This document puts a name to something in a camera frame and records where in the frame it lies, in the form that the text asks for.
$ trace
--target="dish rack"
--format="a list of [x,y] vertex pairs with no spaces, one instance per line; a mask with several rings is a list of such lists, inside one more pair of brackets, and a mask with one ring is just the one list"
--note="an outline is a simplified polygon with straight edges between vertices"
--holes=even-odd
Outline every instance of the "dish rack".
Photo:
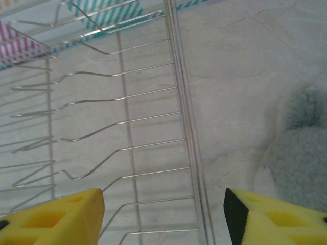
[[[111,6],[110,8],[118,8],[133,1],[134,0],[122,2]],[[59,11],[60,7],[63,5],[71,5],[81,14],[78,17],[75,17],[74,19],[69,19],[60,22],[58,20],[58,15],[60,12]],[[46,96],[45,110],[22,112],[18,114],[16,113],[16,114],[12,114],[11,117],[16,119],[21,119],[22,121],[34,120],[34,119],[38,120],[40,118],[46,118],[47,135],[43,137],[28,139],[28,140],[10,142],[8,144],[2,145],[2,147],[9,147],[9,146],[15,147],[14,149],[11,149],[11,152],[21,153],[21,154],[26,154],[26,152],[35,149],[43,149],[43,151],[45,150],[47,151],[48,158],[42,161],[34,161],[29,163],[6,165],[0,167],[0,171],[2,171],[3,173],[6,171],[16,172],[19,169],[27,169],[28,171],[26,175],[20,176],[21,178],[16,179],[14,181],[14,183],[12,184],[12,188],[0,190],[0,195],[3,193],[16,193],[18,191],[31,191],[33,193],[28,199],[19,202],[18,204],[11,207],[8,210],[8,212],[3,212],[1,215],[8,215],[10,213],[19,212],[27,207],[35,206],[38,205],[39,203],[44,202],[44,201],[40,202],[38,200],[39,197],[45,196],[46,199],[49,200],[60,198],[61,196],[58,196],[56,191],[57,188],[56,179],[59,176],[60,177],[65,176],[70,181],[78,181],[82,179],[87,179],[88,177],[91,178],[95,172],[101,171],[101,169],[103,169],[103,167],[106,164],[108,164],[108,162],[110,162],[115,155],[117,155],[120,152],[127,152],[129,165],[130,165],[130,174],[121,175],[116,177],[112,181],[108,181],[106,186],[102,187],[102,191],[104,194],[107,194],[108,192],[110,192],[112,186],[114,186],[115,184],[119,184],[122,180],[130,179],[132,180],[132,195],[134,198],[134,202],[122,203],[120,204],[119,208],[116,209],[115,212],[108,213],[109,220],[105,221],[103,224],[103,229],[101,231],[99,244],[102,244],[102,242],[103,244],[108,244],[108,240],[110,239],[110,237],[105,236],[105,234],[110,230],[111,224],[114,221],[114,219],[118,217],[121,211],[126,207],[133,207],[137,228],[125,232],[121,236],[119,244],[123,244],[125,242],[127,243],[128,240],[127,238],[129,237],[133,237],[133,238],[137,237],[137,239],[133,240],[132,244],[142,245],[142,244],[146,244],[146,242],[144,242],[144,238],[147,235],[151,235],[151,234],[160,235],[160,234],[168,234],[168,233],[182,234],[182,237],[186,233],[195,233],[197,238],[196,240],[194,239],[192,240],[192,244],[216,244],[213,234],[210,210],[208,208],[204,173],[201,165],[201,159],[200,159],[200,153],[199,153],[197,135],[195,129],[195,122],[192,116],[191,95],[190,95],[188,80],[186,76],[185,62],[183,58],[183,50],[182,50],[181,37],[180,37],[178,19],[177,19],[177,11],[176,11],[177,8],[175,7],[177,5],[173,0],[164,0],[163,6],[164,6],[163,9],[159,9],[157,11],[151,11],[149,13],[142,14],[138,17],[129,20],[117,22],[107,27],[101,27],[96,22],[94,22],[92,16],[100,13],[102,10],[86,13],[72,2],[61,2],[58,4],[58,8],[56,10],[56,18],[53,23],[43,24],[43,23],[34,23],[34,22],[20,21],[20,20],[14,20],[9,23],[9,26],[12,30],[19,32],[20,35],[23,35],[30,40],[33,40],[41,50],[41,52],[36,53],[35,54],[36,56],[33,58],[24,58],[24,59],[20,59],[19,62],[12,62],[11,66],[13,68],[11,69],[12,70],[17,69],[17,73],[15,73],[17,75],[15,76],[14,81],[11,80],[10,82],[22,82],[21,85],[13,87],[12,90],[17,92],[22,92],[22,91],[40,92],[40,93],[44,93]],[[42,31],[42,28],[43,30],[48,31],[63,25],[67,25],[74,21],[80,21],[82,19],[87,19],[90,22],[92,22],[92,24],[96,26],[96,29],[89,31],[87,33],[79,34],[75,38],[70,38],[69,40],[60,41],[56,43],[54,45],[58,47],[55,50],[56,52],[53,52],[53,45],[42,43],[33,37],[33,35],[37,34],[38,32],[34,32],[32,33],[33,35],[31,35],[31,33],[22,33],[14,27],[15,24],[17,23],[35,25],[39,27],[38,30],[40,30],[39,31],[40,33]],[[137,28],[139,26],[142,27],[145,26],[151,28],[152,23],[155,21],[162,21],[162,23],[164,24],[166,30],[165,37],[157,40],[145,41],[138,45],[123,47],[124,44],[121,38],[123,32],[128,32],[129,30],[132,30],[133,28]],[[116,41],[117,50],[115,50],[114,52],[105,52],[98,47],[95,47],[89,43],[85,43],[81,41],[81,38],[85,38],[98,33],[105,34],[104,38],[109,38],[110,40],[113,40],[114,38]],[[148,66],[134,68],[134,69],[126,68],[125,61],[123,59],[123,54],[125,52],[135,51],[137,49],[144,50],[145,48],[148,48],[152,45],[158,45],[158,44],[163,45],[162,43],[168,44],[167,47],[169,48],[170,61],[165,63],[151,64]],[[53,79],[52,78],[53,61],[60,59],[61,50],[64,47],[67,47],[67,45],[76,45],[76,44],[79,44],[79,47],[82,46],[86,49],[90,49],[93,52],[99,53],[103,56],[117,55],[118,70],[110,74],[92,72],[92,71],[76,71],[76,72],[66,73],[62,75],[60,78]],[[171,67],[171,74],[172,77],[174,78],[173,86],[166,86],[164,88],[156,88],[152,90],[142,88],[143,90],[142,92],[134,93],[134,94],[128,93],[127,76],[129,74],[132,75],[136,72],[148,71],[159,67]],[[33,73],[32,75],[26,75],[25,73],[26,70],[36,71],[36,73]],[[33,83],[24,84],[25,80],[33,79],[39,76],[45,76],[44,82],[35,83],[35,84]],[[119,78],[121,80],[122,95],[114,98],[108,98],[108,99],[92,99],[92,100],[87,99],[87,100],[71,101],[59,107],[54,107],[52,101],[52,93],[56,90],[56,87],[60,86],[61,83],[67,82],[67,80],[75,76],[83,77],[83,79],[88,79],[88,81],[90,82],[92,82],[93,78],[98,78],[98,77],[106,80]],[[143,98],[143,97],[150,96],[152,94],[162,94],[167,91],[175,91],[175,95],[177,96],[178,108],[176,108],[174,111],[165,112],[165,113],[157,112],[156,114],[148,115],[144,117],[131,116],[131,109],[130,109],[131,104],[129,103],[130,99]],[[53,134],[53,122],[54,122],[53,117],[55,116],[55,114],[59,113],[59,111],[64,111],[67,109],[67,107],[75,107],[75,105],[77,104],[86,105],[91,103],[96,104],[96,103],[104,103],[104,102],[108,102],[108,103],[122,102],[123,103],[122,107],[124,110],[123,114],[125,116],[125,119],[122,121],[113,122],[110,125],[97,129],[81,137],[77,137],[77,138],[55,137],[55,135]],[[180,126],[182,128],[182,137],[177,137],[164,141],[147,142],[143,144],[133,143],[133,132],[131,130],[131,125],[133,123],[144,122],[144,121],[155,121],[155,123],[159,123],[160,125],[160,122],[158,122],[160,119],[169,118],[171,116],[177,116],[179,118]],[[68,143],[73,144],[73,142],[81,141],[95,135],[100,135],[105,131],[115,130],[114,128],[118,127],[119,125],[120,127],[121,126],[126,127],[125,132],[127,136],[127,145],[125,147],[114,150],[111,154],[105,157],[105,159],[100,161],[97,165],[93,166],[91,170],[87,171],[84,174],[75,175],[74,173],[72,173],[71,171],[65,168],[56,170],[56,159],[54,155],[55,144],[56,145],[65,144],[62,142],[67,142],[67,144]],[[135,164],[135,155],[134,155],[136,150],[148,149],[154,146],[166,146],[175,143],[183,144],[184,153],[185,153],[185,162],[186,162],[184,166],[180,166],[180,165],[174,167],[170,166],[169,168],[161,168],[160,170],[150,170],[150,171],[146,171],[146,170],[140,171],[139,169],[137,169]],[[165,175],[165,178],[169,178],[169,175],[177,174],[178,176],[179,173],[183,173],[184,175],[185,173],[187,173],[187,175],[189,176],[190,183],[191,183],[190,194],[179,195],[172,198],[149,199],[146,201],[140,200],[139,188],[137,184],[138,178],[151,177],[150,181],[155,181],[155,179],[157,178],[156,176]],[[155,205],[158,203],[164,203],[166,205],[166,203],[178,202],[181,200],[192,200],[194,206],[194,210],[192,211],[194,215],[193,224],[188,226],[173,225],[171,226],[171,228],[165,227],[162,229],[144,228],[141,218],[142,206],[151,207],[151,205]]]

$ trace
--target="fluffy gray fabric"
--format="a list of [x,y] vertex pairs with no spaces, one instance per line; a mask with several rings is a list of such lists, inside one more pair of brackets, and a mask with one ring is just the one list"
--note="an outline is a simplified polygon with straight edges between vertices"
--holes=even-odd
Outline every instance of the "fluffy gray fabric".
[[[280,117],[283,126],[262,158],[255,189],[327,212],[327,92],[303,89]],[[263,188],[269,181],[274,186]]]

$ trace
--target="white surface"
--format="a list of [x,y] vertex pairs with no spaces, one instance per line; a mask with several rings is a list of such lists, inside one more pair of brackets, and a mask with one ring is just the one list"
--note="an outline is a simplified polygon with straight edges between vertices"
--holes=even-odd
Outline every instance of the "white surface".
[[[222,209],[225,188],[253,190],[254,173],[260,157],[274,138],[279,98],[302,83],[326,79],[327,11],[324,2],[208,0],[207,3],[180,12],[184,53],[218,244],[231,244]],[[124,46],[156,40],[166,34],[162,21],[147,27],[123,32]],[[116,49],[114,36],[91,44],[106,51]],[[166,43],[124,53],[126,70],[168,60]],[[110,74],[119,71],[119,64],[116,56],[103,56],[84,47],[77,47],[64,52],[53,62],[52,68],[52,78],[57,78],[64,73],[79,70]],[[9,118],[10,114],[46,109],[45,95],[31,97],[37,93],[9,90],[19,84],[6,84],[12,80],[10,74],[13,72],[14,70],[8,70],[1,73],[1,144],[46,134],[45,118],[4,125],[19,120]],[[42,76],[25,81],[24,84],[41,82],[40,78]],[[129,94],[174,84],[170,67],[131,73],[126,76],[126,80]],[[118,77],[92,77],[90,80],[90,76],[73,76],[54,88],[53,107],[80,99],[122,96]],[[176,111],[174,95],[172,90],[131,99],[130,117]],[[68,107],[54,116],[54,135],[56,138],[78,137],[110,123],[123,121],[122,105],[122,102],[104,102]],[[171,116],[133,123],[133,144],[182,137],[177,119],[178,116]],[[125,126],[116,126],[84,141],[57,143],[54,145],[56,170],[67,169],[74,176],[83,174],[126,144]],[[44,147],[17,155],[10,154],[8,150],[11,149],[12,146],[1,148],[0,160],[3,165],[46,160],[47,148]],[[135,158],[139,172],[185,164],[180,143],[137,150]],[[10,187],[16,180],[14,177],[23,176],[23,173],[24,171],[1,174],[2,187]],[[121,174],[130,174],[127,152],[114,155],[90,178],[71,182],[65,176],[56,176],[59,184],[57,194],[104,187]],[[190,194],[187,173],[142,177],[138,179],[138,186],[142,201]],[[22,197],[12,193],[6,195],[1,197],[1,209],[12,203],[17,204]],[[107,221],[121,204],[133,202],[130,180],[115,184],[105,198]],[[181,201],[171,205],[174,211],[169,209],[167,203],[148,206],[142,218],[145,229],[168,227],[169,223],[186,226],[192,223],[191,202]],[[116,217],[111,232],[106,233],[100,244],[116,244],[122,234],[136,229],[132,211],[128,207]],[[168,236],[148,235],[144,238],[145,244],[197,244],[195,237],[196,234],[191,232]],[[136,242],[135,236],[129,236],[125,244]]]

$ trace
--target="metal wire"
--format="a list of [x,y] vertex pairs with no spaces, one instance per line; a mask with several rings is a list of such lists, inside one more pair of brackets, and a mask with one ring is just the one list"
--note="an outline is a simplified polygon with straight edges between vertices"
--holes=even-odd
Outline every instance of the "metal wire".
[[[133,19],[126,20],[126,21],[121,21],[119,23],[115,23],[115,24],[112,24],[112,25],[109,25],[106,27],[99,26],[91,18],[92,16],[95,16],[104,11],[122,7],[123,5],[130,4],[135,1],[137,1],[137,0],[127,0],[120,4],[108,6],[101,10],[93,11],[90,13],[83,12],[76,4],[74,4],[72,2],[62,2],[62,3],[58,4],[58,6],[55,10],[55,18],[52,23],[31,22],[31,21],[25,21],[25,20],[15,20],[15,21],[11,21],[9,23],[9,26],[12,30],[20,33],[20,37],[17,37],[16,39],[11,39],[2,44],[10,43],[10,42],[17,40],[18,38],[21,38],[22,36],[24,36],[24,37],[27,37],[30,40],[36,42],[44,50],[42,57],[23,59],[23,60],[20,60],[19,62],[13,63],[12,66],[42,71],[41,73],[38,73],[36,75],[27,76],[27,77],[25,77],[25,79],[32,78],[33,76],[38,76],[40,74],[46,74],[46,81],[44,83],[19,85],[19,86],[13,87],[12,90],[14,90],[14,91],[42,91],[47,94],[47,100],[46,100],[47,109],[46,110],[14,114],[14,115],[11,115],[11,117],[12,118],[21,118],[21,117],[39,118],[39,117],[45,116],[45,117],[47,117],[48,135],[45,137],[41,137],[41,138],[24,140],[24,141],[10,143],[10,144],[6,144],[6,145],[2,145],[2,146],[9,146],[9,145],[16,145],[16,144],[32,142],[32,143],[29,143],[28,145],[25,145],[23,147],[19,147],[17,149],[12,150],[13,153],[22,153],[22,152],[36,149],[36,148],[39,148],[42,146],[48,146],[49,160],[42,161],[42,162],[18,164],[18,165],[13,165],[13,166],[9,166],[9,167],[0,167],[0,171],[1,171],[2,169],[12,168],[12,167],[20,168],[20,167],[26,167],[26,166],[37,166],[38,164],[42,164],[42,166],[39,167],[37,170],[29,173],[28,175],[20,178],[15,183],[13,183],[13,185],[12,185],[14,187],[13,189],[0,190],[0,193],[6,192],[6,191],[16,191],[16,190],[28,189],[28,188],[45,188],[44,190],[42,190],[42,191],[36,193],[35,195],[33,195],[32,197],[28,198],[27,200],[24,200],[23,202],[12,207],[10,209],[9,213],[18,212],[18,211],[22,210],[22,209],[20,209],[20,207],[22,207],[23,205],[27,204],[28,202],[36,199],[37,197],[39,197],[45,193],[49,193],[49,192],[51,193],[50,200],[58,199],[61,197],[57,197],[56,193],[55,193],[55,187],[56,187],[55,176],[56,175],[65,174],[68,177],[68,179],[70,179],[72,181],[84,179],[84,178],[92,175],[103,164],[105,164],[105,163],[110,164],[111,157],[113,155],[115,155],[116,153],[122,152],[122,151],[128,151],[130,167],[131,167],[131,174],[125,175],[125,176],[120,176],[120,177],[114,179],[112,182],[110,182],[108,185],[106,185],[102,189],[102,191],[103,192],[108,191],[115,183],[119,182],[119,180],[132,179],[133,180],[132,188],[133,188],[135,201],[132,203],[122,204],[113,213],[110,220],[106,224],[104,224],[100,237],[109,229],[112,221],[116,218],[116,216],[119,214],[119,212],[124,207],[134,206],[135,213],[136,213],[136,220],[137,220],[137,231],[126,233],[121,238],[119,245],[121,245],[125,241],[126,237],[129,235],[137,235],[138,236],[138,244],[142,245],[143,244],[142,236],[144,234],[191,232],[191,231],[198,233],[199,244],[201,244],[201,245],[215,244],[213,228],[212,228],[212,221],[211,221],[211,217],[210,217],[210,212],[209,212],[208,202],[207,202],[207,197],[206,197],[206,192],[205,192],[206,191],[205,184],[204,184],[205,181],[203,178],[201,159],[199,157],[197,136],[196,136],[195,126],[194,126],[194,121],[192,118],[192,105],[190,102],[190,94],[188,91],[187,77],[185,75],[185,65],[184,65],[184,61],[183,61],[182,47],[181,47],[178,23],[177,23],[177,18],[176,18],[177,13],[175,11],[176,8],[175,8],[175,10],[173,10],[173,7],[176,5],[176,3],[173,0],[165,0],[164,1],[165,2],[165,10],[153,11],[153,12],[144,14],[142,16],[138,16]],[[59,20],[58,16],[60,13],[60,9],[64,5],[72,5],[72,7],[74,7],[77,11],[79,11],[81,13],[81,16],[74,17],[72,19]],[[166,29],[167,29],[167,37],[156,40],[156,41],[145,42],[143,44],[128,47],[128,48],[122,48],[122,40],[120,37],[121,30],[128,29],[128,28],[131,28],[131,27],[134,27],[137,25],[146,24],[146,23],[149,23],[153,20],[160,19],[160,18],[164,18],[164,21],[166,24]],[[81,34],[78,37],[72,38],[70,40],[65,40],[63,42],[56,43],[54,45],[49,45],[49,44],[40,42],[33,38],[33,36],[40,34],[44,31],[49,31],[54,28],[67,25],[67,24],[75,22],[75,21],[80,21],[82,19],[88,19],[96,27],[96,30]],[[33,26],[36,26],[37,28],[35,28],[27,33],[23,33],[13,27],[13,25],[16,23],[25,24],[25,25],[33,25]],[[118,50],[116,50],[114,52],[105,52],[94,46],[91,46],[89,44],[86,44],[86,43],[80,41],[81,37],[91,36],[91,35],[94,35],[99,32],[103,32],[106,34],[110,34],[110,33],[116,34]],[[141,67],[141,68],[137,68],[137,69],[132,69],[132,70],[125,70],[124,60],[123,60],[123,53],[125,51],[129,51],[129,50],[133,50],[133,49],[141,48],[141,47],[146,47],[146,46],[153,45],[153,44],[160,43],[160,42],[168,42],[169,49],[170,49],[171,61],[166,62],[166,63],[154,64],[151,66]],[[112,73],[112,74],[103,74],[103,73],[96,73],[96,72],[90,72],[90,71],[77,71],[77,72],[67,73],[67,74],[63,75],[62,77],[60,77],[59,79],[51,80],[50,72],[52,71],[52,69],[50,67],[50,65],[51,65],[50,60],[57,58],[59,56],[60,52],[62,51],[62,49],[64,48],[64,45],[68,44],[68,43],[77,43],[77,44],[83,45],[86,48],[94,50],[102,55],[117,54],[118,58],[119,58],[119,68],[120,68],[119,72]],[[51,50],[53,49],[53,47],[59,47],[57,53],[54,53],[54,54],[51,53]],[[36,60],[44,60],[45,66],[30,65],[30,63],[32,61],[36,61]],[[156,89],[156,90],[152,90],[152,91],[128,95],[127,90],[126,90],[126,79],[125,79],[126,74],[129,74],[132,72],[137,72],[137,71],[143,71],[143,70],[147,70],[147,69],[153,69],[153,68],[162,67],[162,66],[171,66],[172,67],[172,71],[173,71],[173,75],[174,75],[174,79],[175,79],[175,86],[165,88],[165,89]],[[78,100],[78,101],[68,102],[58,108],[52,108],[51,92],[53,91],[53,85],[58,85],[61,82],[63,82],[64,80],[69,80],[69,78],[71,76],[76,76],[76,75],[100,76],[100,77],[108,78],[108,80],[110,80],[110,78],[112,78],[112,77],[120,77],[122,85],[123,85],[123,96],[113,98],[113,99]],[[132,97],[138,97],[138,96],[147,96],[147,95],[153,94],[153,93],[163,93],[168,90],[176,90],[177,91],[176,95],[177,95],[178,103],[179,103],[179,108],[177,110],[170,112],[170,113],[164,113],[164,114],[159,113],[159,114],[151,115],[151,116],[147,116],[147,117],[130,119],[128,99],[130,99]],[[114,101],[123,101],[124,102],[124,113],[125,113],[124,121],[113,122],[105,127],[102,127],[98,130],[95,130],[91,133],[85,134],[84,136],[80,136],[77,138],[56,139],[53,136],[52,115],[54,113],[58,113],[61,110],[65,109],[66,107],[76,105],[76,104],[103,103],[103,102],[109,102],[109,104],[110,104],[110,102],[114,102]],[[182,122],[181,122],[182,130],[183,130],[182,138],[147,143],[147,144],[142,144],[142,145],[133,145],[132,133],[131,133],[131,129],[130,129],[131,123],[136,122],[136,121],[162,118],[162,117],[172,116],[172,115],[180,115],[180,117],[182,119]],[[57,142],[72,143],[72,142],[80,141],[83,139],[87,139],[91,136],[94,136],[104,130],[107,130],[107,129],[110,130],[110,128],[117,126],[117,125],[125,125],[126,126],[127,141],[128,141],[126,147],[113,151],[105,159],[100,161],[96,166],[94,166],[91,170],[89,170],[87,173],[85,173],[83,175],[75,176],[74,173],[70,173],[69,171],[67,171],[65,169],[57,170],[57,171],[54,170],[54,163],[55,163],[54,153],[53,153],[53,144],[54,143],[57,143]],[[162,145],[162,144],[172,144],[172,143],[176,143],[176,142],[183,142],[184,146],[185,146],[186,165],[184,167],[175,167],[175,168],[169,168],[169,169],[165,169],[165,170],[150,171],[150,172],[144,172],[144,173],[136,172],[135,163],[134,163],[134,155],[133,155],[134,149],[147,148],[147,147],[152,147],[152,146]],[[49,170],[49,174],[43,175],[41,177],[36,177],[37,173],[40,173],[41,171],[43,171],[45,169]],[[189,176],[191,177],[191,193],[192,193],[191,195],[176,197],[176,198],[149,200],[149,201],[140,201],[139,200],[137,181],[136,181],[137,177],[158,175],[158,174],[169,174],[171,172],[178,173],[180,171],[187,171]],[[30,186],[31,184],[35,184],[41,180],[46,180],[46,179],[50,180],[49,185]],[[187,200],[187,199],[193,200],[194,207],[195,207],[196,225],[193,228],[180,227],[180,229],[163,229],[163,230],[152,230],[152,231],[143,230],[142,222],[141,222],[141,215],[140,215],[140,210],[139,210],[140,205],[155,204],[155,203],[161,203],[161,202],[174,202],[174,201]]]

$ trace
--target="yellow object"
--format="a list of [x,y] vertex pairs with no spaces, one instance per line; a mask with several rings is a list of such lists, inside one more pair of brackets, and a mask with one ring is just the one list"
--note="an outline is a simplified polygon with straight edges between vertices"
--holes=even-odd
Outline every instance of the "yellow object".
[[96,245],[104,215],[100,189],[90,189],[2,217],[0,245]]
[[233,245],[327,245],[327,213],[240,189],[224,212]]

